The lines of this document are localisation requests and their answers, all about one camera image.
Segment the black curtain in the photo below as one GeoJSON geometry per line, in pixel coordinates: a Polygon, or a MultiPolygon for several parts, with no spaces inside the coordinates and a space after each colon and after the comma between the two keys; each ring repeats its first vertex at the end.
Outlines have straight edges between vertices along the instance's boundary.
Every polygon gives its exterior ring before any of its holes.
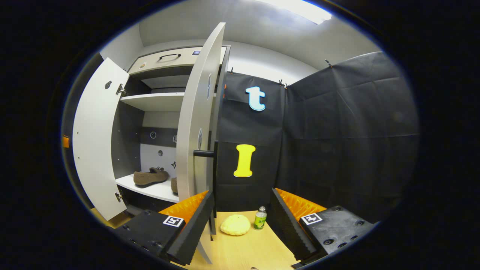
{"type": "Polygon", "coordinates": [[[324,207],[341,205],[369,222],[386,217],[410,179],[419,124],[412,93],[382,52],[361,55],[284,89],[244,74],[226,76],[220,112],[217,209],[255,210],[272,187],[324,207]],[[246,88],[265,92],[264,111],[246,88]],[[237,178],[236,145],[256,147],[237,178]]]}
{"type": "Polygon", "coordinates": [[[376,222],[399,201],[418,139],[405,78],[384,53],[364,54],[287,88],[276,186],[376,222]]]}
{"type": "Polygon", "coordinates": [[[285,89],[266,79],[238,73],[225,78],[225,96],[218,120],[216,208],[250,211],[266,205],[275,185],[282,139],[285,89]],[[245,90],[258,86],[265,92],[263,111],[252,110],[245,90]],[[239,144],[255,146],[250,177],[235,177],[239,144]]]}

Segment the shoe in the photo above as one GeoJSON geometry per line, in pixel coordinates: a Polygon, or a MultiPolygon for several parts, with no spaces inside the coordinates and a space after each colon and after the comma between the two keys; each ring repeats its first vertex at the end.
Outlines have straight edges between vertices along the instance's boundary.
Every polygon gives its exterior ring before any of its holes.
{"type": "Polygon", "coordinates": [[[168,179],[168,172],[163,168],[150,168],[150,172],[134,172],[133,182],[136,185],[149,185],[153,183],[162,183],[168,179]]]}
{"type": "Polygon", "coordinates": [[[178,191],[178,188],[177,188],[177,178],[176,177],[172,178],[172,192],[176,196],[179,195],[179,191],[178,191]]]}

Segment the light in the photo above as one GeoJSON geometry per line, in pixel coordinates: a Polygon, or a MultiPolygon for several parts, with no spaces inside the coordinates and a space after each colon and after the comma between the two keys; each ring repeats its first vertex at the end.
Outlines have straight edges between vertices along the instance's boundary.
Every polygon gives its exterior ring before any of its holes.
{"type": "Polygon", "coordinates": [[[288,10],[316,24],[330,20],[332,15],[325,10],[303,0],[255,0],[288,10]]]}

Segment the green bottle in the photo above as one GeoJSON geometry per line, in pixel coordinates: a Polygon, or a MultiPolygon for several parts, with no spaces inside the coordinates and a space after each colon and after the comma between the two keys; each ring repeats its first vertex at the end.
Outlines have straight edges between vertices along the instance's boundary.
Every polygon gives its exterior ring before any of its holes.
{"type": "Polygon", "coordinates": [[[265,212],[265,206],[260,206],[260,209],[255,214],[255,222],[253,223],[253,228],[256,230],[263,229],[266,219],[267,219],[267,213],[265,212]]]}

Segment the open cabinet door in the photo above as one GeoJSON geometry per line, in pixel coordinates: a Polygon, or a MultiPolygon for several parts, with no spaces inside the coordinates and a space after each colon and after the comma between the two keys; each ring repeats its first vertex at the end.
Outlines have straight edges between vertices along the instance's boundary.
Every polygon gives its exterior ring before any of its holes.
{"type": "MultiPolygon", "coordinates": [[[[185,89],[177,135],[177,185],[184,200],[206,190],[206,158],[193,160],[193,150],[208,150],[210,114],[219,69],[225,23],[219,23],[205,42],[185,89]]],[[[199,252],[211,263],[210,229],[205,225],[199,252]]]]}
{"type": "Polygon", "coordinates": [[[119,85],[128,73],[105,59],[88,81],[73,120],[73,155],[80,182],[98,212],[109,220],[126,209],[117,199],[112,166],[111,138],[119,85]]]}

